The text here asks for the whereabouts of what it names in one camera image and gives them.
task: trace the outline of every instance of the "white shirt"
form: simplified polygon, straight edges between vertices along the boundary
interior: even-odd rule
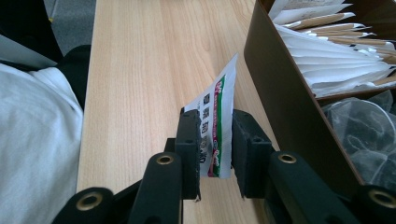
[[[82,119],[57,68],[0,64],[0,223],[51,223],[76,193]]]

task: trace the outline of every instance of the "light wood tabletop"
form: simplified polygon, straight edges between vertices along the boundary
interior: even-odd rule
[[[277,149],[243,50],[254,0],[97,0],[78,191],[114,193],[140,180],[176,137],[180,108],[239,53],[234,108],[250,113]],[[201,178],[184,223],[266,223],[262,200],[230,179]]]

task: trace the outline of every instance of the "gray floor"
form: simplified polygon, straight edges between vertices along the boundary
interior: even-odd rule
[[[91,44],[96,0],[44,0],[52,30],[63,54]]]

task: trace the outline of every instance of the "cardboard box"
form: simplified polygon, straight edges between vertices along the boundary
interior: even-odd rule
[[[346,11],[354,22],[373,26],[377,38],[396,39],[393,0],[356,0]],[[281,150],[298,152],[328,185],[351,196],[364,184],[343,150],[320,107],[350,96],[368,98],[382,91],[365,91],[315,99],[283,44],[267,12],[274,0],[258,0],[254,8],[245,60]]]

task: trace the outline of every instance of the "paper packet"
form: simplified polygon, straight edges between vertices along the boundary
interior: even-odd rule
[[[210,87],[184,107],[197,109],[201,119],[200,176],[231,176],[233,88],[238,54],[227,63]]]

